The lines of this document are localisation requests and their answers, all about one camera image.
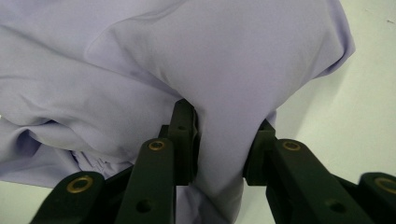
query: garment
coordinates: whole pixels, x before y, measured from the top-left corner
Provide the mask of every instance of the garment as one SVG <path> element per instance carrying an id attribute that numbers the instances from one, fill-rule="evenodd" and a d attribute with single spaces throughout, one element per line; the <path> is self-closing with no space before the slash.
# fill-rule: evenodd
<path id="1" fill-rule="evenodd" d="M 112 176 L 194 105 L 198 175 L 177 223 L 233 223 L 264 119 L 353 53 L 336 0 L 0 0 L 0 179 Z"/>

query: brass screw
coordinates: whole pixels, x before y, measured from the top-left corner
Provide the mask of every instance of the brass screw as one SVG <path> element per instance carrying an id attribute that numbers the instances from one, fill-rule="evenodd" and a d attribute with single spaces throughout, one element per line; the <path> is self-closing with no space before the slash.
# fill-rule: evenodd
<path id="1" fill-rule="evenodd" d="M 396 182 L 394 180 L 385 177 L 377 177 L 375 179 L 375 184 L 384 191 L 396 194 Z"/>
<path id="2" fill-rule="evenodd" d="M 92 177 L 84 175 L 74 179 L 67 185 L 67 191 L 70 193 L 81 193 L 89 189 L 93 184 Z"/>
<path id="3" fill-rule="evenodd" d="M 165 143 L 162 141 L 154 141 L 150 144 L 148 144 L 148 148 L 154 151 L 161 150 L 165 147 Z"/>
<path id="4" fill-rule="evenodd" d="M 298 151 L 301 149 L 300 145 L 295 142 L 287 141 L 283 143 L 283 148 L 290 150 L 290 151 Z"/>

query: lavender fabric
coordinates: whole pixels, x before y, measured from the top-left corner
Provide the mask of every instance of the lavender fabric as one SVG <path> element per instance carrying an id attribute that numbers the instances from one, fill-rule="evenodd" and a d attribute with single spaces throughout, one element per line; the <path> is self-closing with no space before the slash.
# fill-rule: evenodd
<path id="1" fill-rule="evenodd" d="M 177 223 L 233 223 L 261 122 L 353 50 L 336 0 L 0 0 L 0 179 L 112 176 L 186 98 L 201 147 Z"/>

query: white surface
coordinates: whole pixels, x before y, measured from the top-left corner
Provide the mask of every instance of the white surface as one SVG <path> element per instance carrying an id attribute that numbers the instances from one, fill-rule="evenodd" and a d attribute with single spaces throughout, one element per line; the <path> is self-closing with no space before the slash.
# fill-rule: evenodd
<path id="1" fill-rule="evenodd" d="M 312 81 L 278 111 L 278 138 L 308 145 L 334 174 L 396 175 L 396 2 L 343 0 L 357 52 Z M 0 223 L 28 223 L 50 192 L 0 182 Z M 274 223 L 264 188 L 246 187 L 237 224 Z"/>

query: purple cloth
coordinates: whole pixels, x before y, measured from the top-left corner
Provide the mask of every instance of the purple cloth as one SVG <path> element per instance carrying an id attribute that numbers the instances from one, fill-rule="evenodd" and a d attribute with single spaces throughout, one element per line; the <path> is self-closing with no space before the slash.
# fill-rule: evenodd
<path id="1" fill-rule="evenodd" d="M 336 0 L 2 0 L 0 43 L 0 179 L 112 176 L 186 98 L 201 147 L 179 224 L 233 223 L 261 122 L 354 50 Z"/>

